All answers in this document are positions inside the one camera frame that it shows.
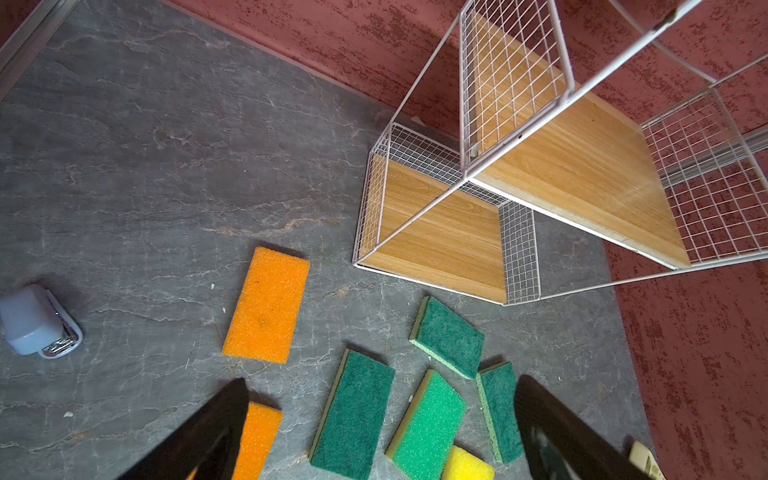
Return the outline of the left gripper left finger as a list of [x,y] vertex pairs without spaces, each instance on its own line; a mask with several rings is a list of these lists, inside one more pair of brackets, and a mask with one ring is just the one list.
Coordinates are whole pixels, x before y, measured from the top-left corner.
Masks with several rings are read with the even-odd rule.
[[240,451],[249,393],[228,382],[184,424],[121,475],[123,479],[230,479]]

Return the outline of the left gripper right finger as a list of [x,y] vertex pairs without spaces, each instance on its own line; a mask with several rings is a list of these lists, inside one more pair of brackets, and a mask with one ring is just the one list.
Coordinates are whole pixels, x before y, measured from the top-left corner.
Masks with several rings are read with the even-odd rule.
[[514,410],[533,479],[648,477],[529,375],[518,380]]

